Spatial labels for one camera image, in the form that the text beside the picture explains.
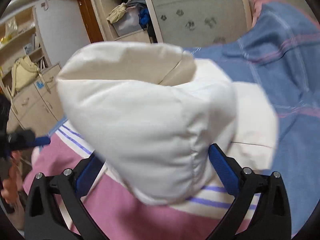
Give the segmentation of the person's hand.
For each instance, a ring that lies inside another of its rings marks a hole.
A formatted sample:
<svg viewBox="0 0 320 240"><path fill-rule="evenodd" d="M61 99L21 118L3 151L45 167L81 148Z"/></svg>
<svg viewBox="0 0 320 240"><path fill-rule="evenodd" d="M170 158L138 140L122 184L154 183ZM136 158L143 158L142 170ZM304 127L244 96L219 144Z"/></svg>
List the person's hand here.
<svg viewBox="0 0 320 240"><path fill-rule="evenodd" d="M14 151L11 156L11 167L8 171L8 178L3 180L1 196L7 204L14 205L18 198L18 189L21 188L18 186L18 182L22 180L18 165L21 161L22 151Z"/></svg>

